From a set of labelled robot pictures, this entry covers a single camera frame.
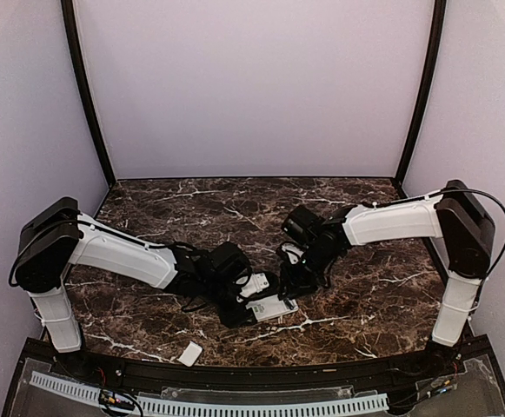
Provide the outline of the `black front rail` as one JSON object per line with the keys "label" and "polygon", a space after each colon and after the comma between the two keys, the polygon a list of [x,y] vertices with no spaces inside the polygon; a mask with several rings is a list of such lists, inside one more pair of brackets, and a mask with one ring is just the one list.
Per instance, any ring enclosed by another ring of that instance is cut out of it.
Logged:
{"label": "black front rail", "polygon": [[401,390],[430,376],[422,352],[309,366],[186,367],[82,351],[71,354],[65,367],[73,374],[104,381],[108,387],[151,392],[167,387],[267,391],[347,385]]}

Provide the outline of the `white remote control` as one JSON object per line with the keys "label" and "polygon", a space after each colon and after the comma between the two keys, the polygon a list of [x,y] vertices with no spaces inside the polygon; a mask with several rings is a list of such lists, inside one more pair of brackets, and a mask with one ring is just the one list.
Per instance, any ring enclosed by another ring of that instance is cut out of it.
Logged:
{"label": "white remote control", "polygon": [[280,300],[278,295],[271,295],[257,301],[250,301],[246,305],[257,322],[269,321],[296,312],[299,307],[294,300]]}

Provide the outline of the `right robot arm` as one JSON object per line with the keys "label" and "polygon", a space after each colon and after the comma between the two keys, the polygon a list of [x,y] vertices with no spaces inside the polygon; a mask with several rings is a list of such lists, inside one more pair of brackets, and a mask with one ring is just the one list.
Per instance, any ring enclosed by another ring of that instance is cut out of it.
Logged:
{"label": "right robot arm", "polygon": [[431,334],[435,344],[417,359],[418,370],[435,377],[451,362],[449,348],[460,340],[484,282],[501,259],[492,255],[495,222],[479,201],[487,196],[451,180],[426,195],[345,206],[328,218],[299,205],[282,224],[291,240],[277,250],[282,260],[279,296],[295,299],[327,287],[330,267],[353,247],[409,238],[443,240],[448,279]]}

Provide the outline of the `white battery cover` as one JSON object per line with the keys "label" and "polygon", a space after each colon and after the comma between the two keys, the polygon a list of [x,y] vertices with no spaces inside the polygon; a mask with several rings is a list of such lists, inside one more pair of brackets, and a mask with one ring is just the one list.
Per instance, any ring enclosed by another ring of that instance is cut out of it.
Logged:
{"label": "white battery cover", "polygon": [[203,348],[200,345],[190,341],[177,360],[186,367],[192,367],[195,365],[202,352]]}

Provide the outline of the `left black frame post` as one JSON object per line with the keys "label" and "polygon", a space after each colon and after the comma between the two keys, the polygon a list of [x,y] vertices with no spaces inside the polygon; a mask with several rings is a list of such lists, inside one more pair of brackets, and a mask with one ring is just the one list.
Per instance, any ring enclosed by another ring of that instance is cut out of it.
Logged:
{"label": "left black frame post", "polygon": [[83,113],[89,128],[90,137],[94,150],[96,151],[100,168],[108,188],[110,189],[116,184],[116,176],[106,149],[92,93],[90,91],[90,84],[83,61],[82,45],[76,23],[75,4],[72,0],[61,0],[60,4],[71,65],[76,79],[76,86],[83,107]]}

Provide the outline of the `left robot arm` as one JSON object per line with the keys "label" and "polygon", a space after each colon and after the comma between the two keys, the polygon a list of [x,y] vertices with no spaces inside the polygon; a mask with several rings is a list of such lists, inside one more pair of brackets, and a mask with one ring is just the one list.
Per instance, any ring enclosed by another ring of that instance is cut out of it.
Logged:
{"label": "left robot arm", "polygon": [[63,197],[23,226],[9,284],[29,294],[54,348],[63,354],[63,365],[78,379],[96,372],[96,358],[82,348],[82,332],[63,283],[73,265],[202,299],[216,307],[228,328],[256,320],[242,293],[252,276],[251,265],[237,245],[225,242],[206,250],[186,242],[146,242],[95,221],[79,210],[77,200]]}

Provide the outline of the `right black frame post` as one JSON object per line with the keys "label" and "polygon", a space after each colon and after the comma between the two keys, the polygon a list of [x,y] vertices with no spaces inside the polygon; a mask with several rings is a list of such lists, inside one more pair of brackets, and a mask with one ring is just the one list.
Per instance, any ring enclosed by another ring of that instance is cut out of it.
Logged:
{"label": "right black frame post", "polygon": [[427,104],[429,102],[430,91],[435,74],[435,66],[437,63],[442,40],[442,30],[445,20],[446,8],[446,0],[434,1],[429,39],[422,68],[421,81],[401,158],[399,160],[399,164],[394,176],[394,181],[398,188],[401,188],[404,184],[407,173],[409,171],[409,166],[414,156],[415,146],[422,128],[422,122]]}

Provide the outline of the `black frame post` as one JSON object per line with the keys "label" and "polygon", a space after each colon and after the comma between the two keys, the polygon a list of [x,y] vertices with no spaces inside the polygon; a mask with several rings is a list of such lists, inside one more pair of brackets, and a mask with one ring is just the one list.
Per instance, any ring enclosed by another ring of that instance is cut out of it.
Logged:
{"label": "black frame post", "polygon": [[394,176],[394,181],[398,188],[401,188],[404,184],[407,173],[409,171],[409,166],[414,156],[415,146],[422,128],[422,122],[427,104],[429,102],[430,91],[435,74],[435,66],[437,63],[442,40],[442,30],[445,20],[446,8],[446,0],[434,1],[429,39],[422,68],[421,81],[401,158],[399,160],[399,164]]}
{"label": "black frame post", "polygon": [[116,176],[106,149],[92,93],[90,91],[90,84],[83,61],[82,45],[76,23],[75,4],[72,0],[61,0],[60,4],[71,65],[76,79],[76,86],[83,107],[83,113],[89,128],[90,137],[94,150],[96,151],[100,168],[108,188],[110,189],[116,184]]}

